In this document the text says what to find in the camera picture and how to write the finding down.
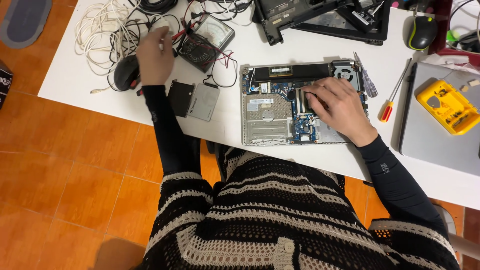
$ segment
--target person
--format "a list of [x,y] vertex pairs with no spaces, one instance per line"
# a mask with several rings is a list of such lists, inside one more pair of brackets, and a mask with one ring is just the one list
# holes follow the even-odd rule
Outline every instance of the person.
[[165,94],[174,62],[167,31],[149,33],[137,50],[164,168],[141,269],[460,269],[438,212],[344,79],[321,79],[302,90],[320,119],[355,144],[389,219],[374,220],[367,230],[341,175],[233,147],[218,147],[226,182],[212,189]]

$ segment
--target red and yellow screwdriver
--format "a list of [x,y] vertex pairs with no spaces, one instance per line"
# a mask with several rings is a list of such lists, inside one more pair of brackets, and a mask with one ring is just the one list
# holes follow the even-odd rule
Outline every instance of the red and yellow screwdriver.
[[397,84],[395,86],[395,90],[392,92],[392,95],[390,96],[390,99],[387,102],[387,106],[385,107],[385,110],[382,113],[382,116],[380,118],[380,122],[385,123],[385,122],[388,121],[388,118],[390,118],[390,114],[392,114],[392,110],[393,110],[393,99],[395,98],[395,95],[396,95],[398,89],[400,88],[400,85],[402,85],[403,77],[405,77],[405,73],[407,73],[407,69],[410,66],[410,62],[412,62],[411,58],[408,60],[407,66],[403,70],[402,76],[400,77],[400,80],[397,82]]

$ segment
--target black and red mouse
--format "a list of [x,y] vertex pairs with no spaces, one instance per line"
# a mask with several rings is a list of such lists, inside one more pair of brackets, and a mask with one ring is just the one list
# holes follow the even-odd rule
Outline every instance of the black and red mouse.
[[135,89],[140,82],[140,69],[135,55],[120,60],[113,73],[113,82],[119,91]]

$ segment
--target black and white striped top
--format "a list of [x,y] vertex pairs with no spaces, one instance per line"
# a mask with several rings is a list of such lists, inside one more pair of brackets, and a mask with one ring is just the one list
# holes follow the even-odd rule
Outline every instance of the black and white striped top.
[[376,220],[367,230],[343,177],[229,148],[227,182],[212,190],[195,172],[166,175],[143,269],[459,269],[434,229]]

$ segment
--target black mouse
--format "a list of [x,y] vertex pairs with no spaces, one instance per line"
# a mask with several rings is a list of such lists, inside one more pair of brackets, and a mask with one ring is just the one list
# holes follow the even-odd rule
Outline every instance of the black mouse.
[[120,91],[135,89],[140,82],[140,69],[135,55],[120,60],[113,73],[113,82]]
[[415,50],[424,50],[430,46],[437,36],[437,21],[431,17],[419,16],[413,20],[408,38],[408,47]]

